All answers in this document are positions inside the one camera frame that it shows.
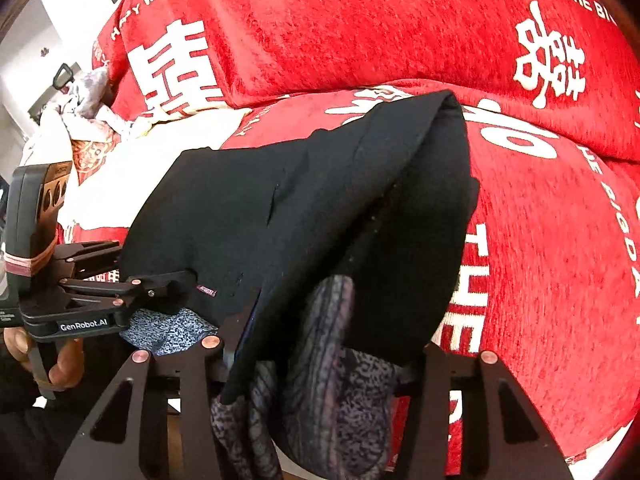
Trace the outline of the person's left hand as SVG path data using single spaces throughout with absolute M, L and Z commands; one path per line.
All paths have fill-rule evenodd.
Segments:
M 12 358 L 24 370 L 32 373 L 28 354 L 35 343 L 23 327 L 8 327 L 3 330 L 3 341 Z M 55 391 L 74 388 L 81 381 L 85 370 L 84 341 L 79 338 L 67 339 L 58 352 L 58 360 L 49 370 L 48 383 Z

